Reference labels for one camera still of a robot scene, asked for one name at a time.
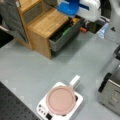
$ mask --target wooden shelf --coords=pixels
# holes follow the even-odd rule
[[[40,2],[40,0],[19,0],[21,4],[21,12],[26,12],[28,9],[33,7],[35,4]]]
[[[28,26],[28,29],[44,38],[52,36],[69,18],[55,9],[51,9]]]

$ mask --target black drawer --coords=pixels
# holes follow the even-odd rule
[[[83,19],[73,26],[70,26],[70,22],[66,23],[59,31],[50,37],[49,42],[51,49],[55,52],[60,50],[66,42],[68,42],[77,32],[79,32],[79,29],[83,26],[83,24]]]

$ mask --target white object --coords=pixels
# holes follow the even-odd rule
[[[66,86],[65,84],[58,82],[54,85],[53,88],[58,87],[58,86]],[[74,109],[67,114],[66,116],[60,116],[60,115],[55,115],[53,113],[51,113],[46,105],[46,98],[47,98],[46,94],[44,96],[44,98],[39,102],[36,110],[37,113],[41,116],[41,118],[43,120],[70,120],[71,117],[73,117],[74,113],[76,112],[76,110],[78,109],[78,107],[81,105],[82,101],[83,101],[83,97],[81,95],[79,95],[77,92],[75,92],[75,95],[77,96],[78,100],[76,101],[75,107]]]
[[[70,86],[73,87],[73,89],[75,89],[80,83],[80,76],[76,75],[73,80],[70,82]]]
[[[105,38],[120,44],[120,0],[110,0],[112,12]]]
[[[60,5],[61,2],[69,4],[69,2],[65,0],[58,0],[58,4]],[[99,0],[80,0],[80,4],[89,7],[89,10],[79,7],[78,12],[76,15],[89,20],[91,22],[97,21],[101,16],[101,9],[100,9],[100,1]]]

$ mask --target gray table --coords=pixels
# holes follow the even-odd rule
[[[107,72],[119,64],[113,58],[117,45],[92,33],[79,34],[52,60],[12,41],[0,50],[0,79],[36,115],[36,106],[58,81],[69,84],[81,76],[77,88],[84,103],[75,120],[119,120],[98,102],[98,88]]]

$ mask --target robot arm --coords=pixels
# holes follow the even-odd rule
[[[58,1],[58,11],[67,16],[78,15],[91,22],[97,21],[101,16],[99,0],[61,0]]]
[[[110,4],[111,18],[105,38],[120,45],[120,0],[110,0]]]
[[[120,16],[120,0],[110,0],[112,11]]]

